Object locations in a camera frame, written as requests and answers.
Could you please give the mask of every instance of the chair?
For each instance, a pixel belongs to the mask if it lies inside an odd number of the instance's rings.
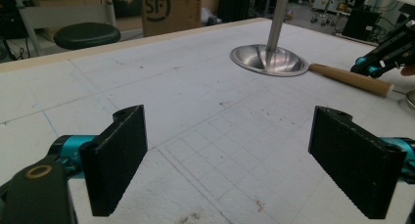
[[[37,56],[44,55],[35,33],[37,28],[63,27],[55,34],[55,42],[69,50],[115,43],[120,39],[113,0],[98,5],[53,7],[27,7],[23,0],[16,3]]]
[[[327,0],[326,6],[324,8],[324,12],[320,13],[320,14],[314,14],[311,18],[311,22],[317,22],[318,18],[321,18],[322,19],[322,21],[321,21],[322,26],[326,25],[327,23],[329,23],[331,26],[334,26],[336,16],[332,16],[328,13],[330,5],[333,4],[334,1],[335,0]]]

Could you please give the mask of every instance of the floor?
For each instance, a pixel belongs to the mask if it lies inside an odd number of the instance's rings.
[[[326,24],[325,26],[321,25],[321,19],[318,22],[311,22],[311,18],[314,12],[311,10],[312,4],[307,1],[304,1],[302,4],[299,4],[298,1],[290,1],[288,5],[288,10],[292,11],[293,18],[291,20],[285,21],[285,23],[292,24],[295,26],[300,26],[303,28],[315,30],[318,32],[334,35],[335,33],[341,32],[346,24],[346,17],[339,17],[335,20],[335,26],[330,26]],[[130,29],[121,31],[121,40],[130,40],[130,39],[139,39],[143,37],[143,32],[141,28]],[[57,53],[65,52],[65,49],[62,49],[55,45],[54,42],[48,40],[44,35],[38,34],[39,42],[41,47],[44,50],[46,55],[52,55]],[[35,57],[34,49],[31,46],[30,42],[26,43],[26,39],[14,39],[8,40],[8,44],[12,50],[12,53],[19,57],[21,54],[24,59],[28,57]]]

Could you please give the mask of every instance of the black stool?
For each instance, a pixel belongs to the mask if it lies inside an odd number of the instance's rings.
[[[67,50],[112,44],[118,42],[120,38],[121,33],[116,27],[98,22],[65,26],[54,36],[55,43]]]

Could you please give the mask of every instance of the white table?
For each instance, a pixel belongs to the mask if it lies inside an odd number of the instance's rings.
[[[368,220],[307,152],[315,106],[350,113],[381,136],[415,138],[402,94],[381,98],[312,72],[259,75],[229,58],[265,44],[271,21],[178,32],[0,65],[0,181],[64,134],[99,134],[119,109],[145,106],[149,151],[115,213],[79,223],[404,223],[415,200],[398,183],[386,220]],[[279,46],[349,69],[373,47],[284,24]],[[401,91],[415,77],[385,74]]]

